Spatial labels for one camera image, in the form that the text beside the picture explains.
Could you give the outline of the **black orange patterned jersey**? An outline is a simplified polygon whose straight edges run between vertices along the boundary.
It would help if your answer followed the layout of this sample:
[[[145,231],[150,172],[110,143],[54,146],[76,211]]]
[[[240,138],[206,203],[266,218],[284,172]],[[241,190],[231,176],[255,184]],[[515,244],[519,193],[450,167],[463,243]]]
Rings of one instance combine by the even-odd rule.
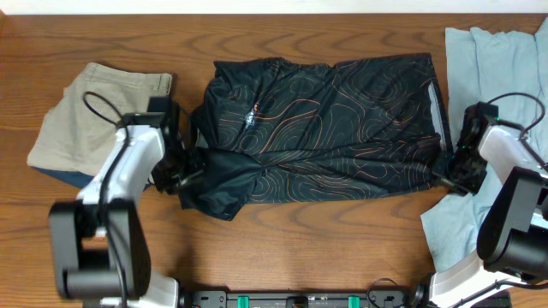
[[[229,221],[246,204],[425,191],[451,149],[427,53],[298,64],[217,62],[191,122],[202,169],[183,209]]]

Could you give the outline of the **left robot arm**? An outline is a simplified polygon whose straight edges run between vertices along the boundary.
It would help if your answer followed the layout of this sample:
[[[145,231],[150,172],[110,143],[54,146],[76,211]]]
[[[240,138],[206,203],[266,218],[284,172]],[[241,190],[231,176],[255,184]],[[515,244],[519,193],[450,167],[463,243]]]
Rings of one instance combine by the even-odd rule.
[[[116,145],[73,201],[57,201],[48,222],[55,284],[85,307],[183,307],[175,278],[152,270],[137,213],[149,181],[176,194],[200,174],[179,133],[177,111],[133,113],[116,124]]]

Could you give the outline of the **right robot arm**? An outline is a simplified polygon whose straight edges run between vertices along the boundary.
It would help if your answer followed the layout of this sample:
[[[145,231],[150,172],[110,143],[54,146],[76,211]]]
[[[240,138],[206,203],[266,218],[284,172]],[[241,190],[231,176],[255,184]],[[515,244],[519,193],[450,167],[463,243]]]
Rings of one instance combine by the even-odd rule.
[[[414,307],[471,307],[492,299],[508,307],[498,292],[510,287],[547,287],[547,229],[533,223],[547,218],[547,170],[527,143],[526,129],[501,119],[498,107],[477,103],[465,110],[448,181],[476,193],[485,166],[503,186],[479,228],[474,251],[418,287]]]

